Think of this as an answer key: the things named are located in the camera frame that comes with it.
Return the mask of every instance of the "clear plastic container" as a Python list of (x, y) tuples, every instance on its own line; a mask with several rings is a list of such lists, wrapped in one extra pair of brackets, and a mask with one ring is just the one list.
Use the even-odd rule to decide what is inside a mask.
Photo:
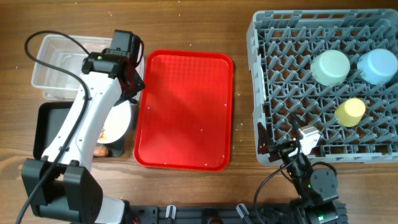
[[(101, 52), (110, 47), (112, 38), (71, 36), (89, 52)], [(77, 44), (61, 35), (46, 35), (40, 46), (37, 59), (68, 70), (80, 77), (81, 66), (87, 54)], [(144, 59), (136, 68), (144, 78)], [(35, 63), (32, 76), (33, 87), (43, 89), (43, 96), (48, 100), (73, 101), (76, 98), (79, 83), (62, 72)]]

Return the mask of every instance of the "wood grain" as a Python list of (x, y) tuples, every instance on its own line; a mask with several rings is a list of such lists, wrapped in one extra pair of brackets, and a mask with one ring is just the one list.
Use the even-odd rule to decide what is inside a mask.
[[(275, 167), (256, 160), (252, 123), (253, 93), (248, 69), (246, 31), (258, 10), (393, 8), (397, 1), (95, 1), (3, 0), (0, 2), (0, 223), (15, 222), (26, 200), (20, 171), (32, 157), (39, 106), (45, 102), (30, 84), (34, 63), (24, 54), (25, 39), (38, 30), (71, 35), (112, 37), (131, 30), (155, 49), (223, 52), (234, 74), (231, 161), (222, 172), (148, 169), (131, 156), (134, 130), (120, 158), (95, 159), (92, 173), (104, 193), (133, 205), (236, 205), (252, 203), (261, 181)], [(37, 53), (42, 38), (30, 51)], [(336, 164), (340, 200), (350, 223), (397, 223), (398, 164)], [(262, 202), (288, 202), (297, 193), (277, 175), (260, 195)], [(25, 223), (60, 223), (40, 219), (28, 209)]]

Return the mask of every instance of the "red rectangular tray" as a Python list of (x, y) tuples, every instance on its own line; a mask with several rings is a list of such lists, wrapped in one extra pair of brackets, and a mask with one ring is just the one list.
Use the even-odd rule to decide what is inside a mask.
[(147, 58), (134, 158), (146, 167), (220, 171), (229, 162), (233, 62), (156, 50)]

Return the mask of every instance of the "black tray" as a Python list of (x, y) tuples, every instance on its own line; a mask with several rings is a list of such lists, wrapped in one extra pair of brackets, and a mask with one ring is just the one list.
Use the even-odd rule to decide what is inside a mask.
[[(50, 102), (44, 103), (39, 108), (37, 115), (37, 126), (35, 143), (33, 145), (33, 157), (40, 160), (44, 150), (51, 144), (64, 120), (67, 118), (73, 102)], [(108, 157), (119, 157), (123, 153), (124, 138), (110, 144), (99, 144), (108, 148)]]

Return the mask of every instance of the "dish rack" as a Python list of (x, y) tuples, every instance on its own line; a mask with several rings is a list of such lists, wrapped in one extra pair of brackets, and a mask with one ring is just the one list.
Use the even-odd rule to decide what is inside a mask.
[[(293, 138), (289, 114), (321, 131), (311, 162), (398, 162), (398, 75), (386, 85), (361, 78), (362, 54), (387, 49), (398, 55), (398, 12), (392, 9), (258, 11), (246, 33), (254, 90), (253, 124), (257, 153), (261, 122), (276, 144)], [(312, 77), (311, 61), (326, 50), (349, 58), (351, 70), (339, 86), (323, 86)], [(366, 104), (361, 122), (346, 128), (334, 111), (348, 98)]]

